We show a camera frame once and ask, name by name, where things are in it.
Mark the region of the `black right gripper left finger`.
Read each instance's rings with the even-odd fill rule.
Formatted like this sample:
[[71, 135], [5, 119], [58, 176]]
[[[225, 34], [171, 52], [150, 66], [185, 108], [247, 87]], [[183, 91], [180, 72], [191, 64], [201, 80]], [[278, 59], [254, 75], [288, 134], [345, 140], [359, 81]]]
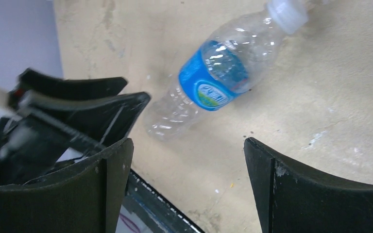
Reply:
[[0, 186], [0, 233], [113, 233], [133, 158], [123, 139], [85, 160]]

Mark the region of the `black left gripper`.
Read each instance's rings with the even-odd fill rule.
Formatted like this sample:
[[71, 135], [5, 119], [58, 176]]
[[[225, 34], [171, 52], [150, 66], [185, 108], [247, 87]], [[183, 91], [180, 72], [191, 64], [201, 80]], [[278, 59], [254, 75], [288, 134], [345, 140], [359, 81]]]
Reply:
[[126, 138], [151, 100], [146, 92], [118, 95], [124, 77], [65, 80], [31, 68], [18, 76], [8, 105], [27, 116], [0, 119], [0, 186], [25, 184], [73, 165], [61, 161], [73, 148], [86, 152], [82, 139], [101, 149]]

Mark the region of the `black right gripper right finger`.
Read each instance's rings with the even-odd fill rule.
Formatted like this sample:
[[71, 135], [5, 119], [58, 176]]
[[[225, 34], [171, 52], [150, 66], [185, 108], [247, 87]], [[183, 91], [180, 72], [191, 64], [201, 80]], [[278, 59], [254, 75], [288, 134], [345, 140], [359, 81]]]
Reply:
[[255, 138], [244, 154], [264, 233], [373, 233], [373, 184], [320, 171]]

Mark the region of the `clear bottle blue label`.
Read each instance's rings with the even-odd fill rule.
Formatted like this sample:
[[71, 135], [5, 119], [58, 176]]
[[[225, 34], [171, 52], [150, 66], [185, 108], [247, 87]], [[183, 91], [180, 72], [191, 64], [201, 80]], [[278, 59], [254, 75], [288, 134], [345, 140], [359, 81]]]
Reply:
[[172, 139], [248, 92], [273, 67], [284, 39], [307, 22], [302, 0], [270, 0], [263, 10], [221, 25], [148, 108], [146, 132], [159, 140]]

